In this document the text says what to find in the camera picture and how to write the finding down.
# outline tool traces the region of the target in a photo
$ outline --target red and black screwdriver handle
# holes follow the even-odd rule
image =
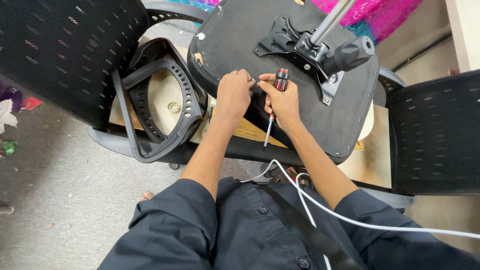
[[[273,86],[280,92],[285,92],[287,89],[287,83],[288,83],[288,70],[287,69],[279,69],[278,72],[275,74],[275,82],[273,83]],[[275,117],[275,113],[272,112],[270,114],[270,117]]]

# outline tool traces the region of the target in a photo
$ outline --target chair backrest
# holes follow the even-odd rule
[[[386,107],[398,152],[393,190],[480,192],[480,70],[405,87]]]
[[[147,16],[139,0],[0,1],[0,80],[101,129]]]

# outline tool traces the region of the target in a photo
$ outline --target chair caster wheel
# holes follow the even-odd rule
[[[180,169],[180,164],[169,163],[168,166],[169,166],[172,170],[178,170],[178,169]]]

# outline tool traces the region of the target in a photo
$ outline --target screwdriver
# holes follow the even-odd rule
[[[273,86],[278,91],[285,92],[285,90],[287,89],[287,81],[288,81],[288,70],[281,68],[275,74],[275,82],[273,83]],[[264,152],[265,152],[265,148],[267,147],[268,137],[270,135],[270,129],[272,129],[272,123],[274,119],[275,119],[275,113],[272,112],[270,114],[270,119],[269,119],[270,123],[268,123],[267,137],[265,138],[265,143],[264,143]]]

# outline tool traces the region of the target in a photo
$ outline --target black shirt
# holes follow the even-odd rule
[[[328,207],[318,193],[300,186]],[[269,187],[307,216],[295,187],[277,183]],[[363,228],[340,221],[307,199],[306,204],[317,228],[365,269],[480,269],[480,260],[472,254],[429,233]],[[361,190],[343,198],[335,212],[364,223],[420,227]],[[179,179],[138,203],[130,230],[99,269],[327,269],[323,255],[307,252],[278,219],[282,214],[256,184],[222,179],[215,203],[202,185]]]

